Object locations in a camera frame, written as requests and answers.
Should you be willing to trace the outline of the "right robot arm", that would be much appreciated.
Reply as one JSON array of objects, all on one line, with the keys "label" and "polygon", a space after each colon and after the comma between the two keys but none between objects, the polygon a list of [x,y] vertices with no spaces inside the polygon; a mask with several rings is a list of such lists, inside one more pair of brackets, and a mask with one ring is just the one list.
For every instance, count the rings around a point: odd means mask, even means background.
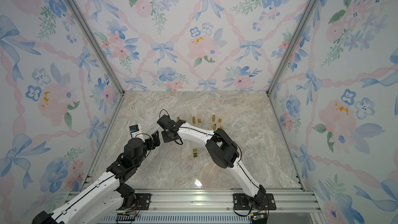
[{"label": "right robot arm", "polygon": [[246,169],[239,146],[223,129],[204,130],[183,120],[174,121],[167,115],[163,115],[157,124],[163,129],[161,134],[165,143],[189,140],[204,145],[213,162],[237,180],[253,208],[261,209],[266,204],[265,188]]}]

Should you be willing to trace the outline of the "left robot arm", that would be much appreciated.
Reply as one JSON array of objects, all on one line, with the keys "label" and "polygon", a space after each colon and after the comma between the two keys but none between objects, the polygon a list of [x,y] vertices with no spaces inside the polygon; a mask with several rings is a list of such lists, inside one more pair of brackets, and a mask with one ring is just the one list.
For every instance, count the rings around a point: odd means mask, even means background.
[{"label": "left robot arm", "polygon": [[113,211],[130,213],[148,200],[140,200],[126,181],[132,177],[149,153],[160,146],[159,132],[136,134],[124,151],[88,188],[51,213],[37,214],[34,224],[96,224]]}]

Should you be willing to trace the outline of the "square gold lipstick box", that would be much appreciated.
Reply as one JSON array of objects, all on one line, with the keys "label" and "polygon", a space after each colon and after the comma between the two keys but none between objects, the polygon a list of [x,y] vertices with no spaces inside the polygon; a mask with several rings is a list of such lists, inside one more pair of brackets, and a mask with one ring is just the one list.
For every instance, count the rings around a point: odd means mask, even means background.
[{"label": "square gold lipstick box", "polygon": [[197,149],[197,148],[194,148],[194,149],[192,150],[192,153],[193,153],[193,157],[196,158],[196,157],[198,156],[198,149]]}]

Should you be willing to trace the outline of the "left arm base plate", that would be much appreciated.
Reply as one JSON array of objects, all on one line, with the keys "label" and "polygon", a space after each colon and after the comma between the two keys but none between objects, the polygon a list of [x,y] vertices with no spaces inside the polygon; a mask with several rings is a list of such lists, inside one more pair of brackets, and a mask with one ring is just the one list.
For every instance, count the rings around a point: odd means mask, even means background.
[{"label": "left arm base plate", "polygon": [[129,194],[123,199],[120,210],[134,211],[134,210],[149,210],[152,194]]}]

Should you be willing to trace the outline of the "aluminium front rail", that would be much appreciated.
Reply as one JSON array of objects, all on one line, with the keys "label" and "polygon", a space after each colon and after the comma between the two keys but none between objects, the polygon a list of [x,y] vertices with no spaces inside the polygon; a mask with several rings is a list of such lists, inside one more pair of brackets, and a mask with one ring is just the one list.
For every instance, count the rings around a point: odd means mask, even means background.
[{"label": "aluminium front rail", "polygon": [[[248,224],[247,210],[233,210],[240,189],[151,189],[148,208],[121,215],[113,211],[101,224]],[[275,210],[264,209],[269,224],[325,224],[315,194],[299,188],[271,188]]]}]

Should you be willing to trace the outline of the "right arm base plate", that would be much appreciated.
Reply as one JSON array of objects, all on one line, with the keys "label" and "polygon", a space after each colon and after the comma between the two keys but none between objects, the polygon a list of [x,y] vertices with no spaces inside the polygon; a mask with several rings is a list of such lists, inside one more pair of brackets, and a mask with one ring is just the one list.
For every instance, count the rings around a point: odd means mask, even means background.
[{"label": "right arm base plate", "polygon": [[249,197],[245,194],[233,194],[234,209],[237,211],[250,210],[259,211],[277,209],[274,196],[272,194],[266,194],[259,198]]}]

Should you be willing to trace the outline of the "left aluminium corner post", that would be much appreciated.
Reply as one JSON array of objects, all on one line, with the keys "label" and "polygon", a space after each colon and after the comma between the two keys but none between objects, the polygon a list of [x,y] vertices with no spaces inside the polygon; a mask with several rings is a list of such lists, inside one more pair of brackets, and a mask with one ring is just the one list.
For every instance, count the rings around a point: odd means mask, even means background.
[{"label": "left aluminium corner post", "polygon": [[116,74],[114,73],[113,69],[111,68],[110,63],[104,56],[99,43],[97,42],[95,35],[90,28],[87,20],[84,18],[83,12],[81,11],[80,7],[78,6],[76,0],[65,0],[66,5],[70,8],[71,12],[73,13],[77,23],[82,30],[85,38],[87,39],[89,45],[93,49],[94,53],[96,54],[97,58],[99,59],[101,65],[104,67],[105,72],[108,74],[112,83],[116,86],[117,91],[124,96],[124,89],[121,86]]}]

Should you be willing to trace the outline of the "aluminium corner post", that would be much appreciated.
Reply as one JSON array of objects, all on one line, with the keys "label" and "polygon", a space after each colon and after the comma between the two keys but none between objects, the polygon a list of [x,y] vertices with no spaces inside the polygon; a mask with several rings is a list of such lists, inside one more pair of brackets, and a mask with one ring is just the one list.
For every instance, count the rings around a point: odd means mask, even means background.
[{"label": "aluminium corner post", "polygon": [[303,12],[303,15],[300,19],[300,21],[297,24],[297,27],[295,31],[293,32],[292,39],[290,44],[287,47],[287,50],[284,54],[284,57],[281,59],[281,62],[279,66],[277,67],[276,73],[273,77],[272,83],[269,85],[269,89],[267,90],[267,96],[270,97],[273,92],[277,88],[278,81],[280,77],[283,74],[283,71],[285,67],[287,66],[287,63],[290,60],[290,56],[293,54],[293,51],[296,47],[296,45],[299,43],[299,40],[301,39],[301,35],[303,34],[308,22],[309,18],[311,17],[312,13],[315,10],[316,5],[318,4],[319,0],[309,0],[308,4]]},{"label": "aluminium corner post", "polygon": [[124,96],[124,89],[121,86],[116,74],[114,73],[113,69],[111,68],[110,63],[104,56],[99,43],[97,42],[95,35],[90,28],[87,20],[84,18],[83,12],[81,11],[80,7],[78,6],[76,0],[65,0],[66,5],[70,8],[71,12],[73,13],[77,23],[82,30],[85,38],[87,39],[89,45],[93,49],[94,53],[96,54],[97,58],[99,59],[101,65],[104,67],[105,72],[108,74],[112,83],[116,86],[117,91]]}]

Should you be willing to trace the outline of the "right aluminium corner post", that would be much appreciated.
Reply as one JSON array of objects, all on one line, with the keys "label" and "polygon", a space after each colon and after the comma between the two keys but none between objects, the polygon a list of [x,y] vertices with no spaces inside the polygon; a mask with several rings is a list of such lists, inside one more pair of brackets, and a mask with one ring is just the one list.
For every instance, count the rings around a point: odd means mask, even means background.
[{"label": "right aluminium corner post", "polygon": [[285,67],[287,66],[287,63],[290,60],[290,56],[293,54],[293,51],[296,47],[296,45],[299,43],[299,40],[301,39],[301,35],[303,34],[308,22],[309,18],[311,17],[312,13],[315,10],[316,5],[318,4],[319,0],[309,0],[308,4],[303,12],[303,15],[300,19],[300,21],[297,24],[297,27],[295,31],[293,32],[292,39],[290,44],[287,47],[287,50],[284,54],[284,57],[281,59],[281,62],[279,66],[277,67],[276,73],[273,77],[272,83],[269,85],[269,89],[267,90],[267,96],[270,97],[273,92],[277,88],[278,81],[280,77],[283,74],[283,71]]}]

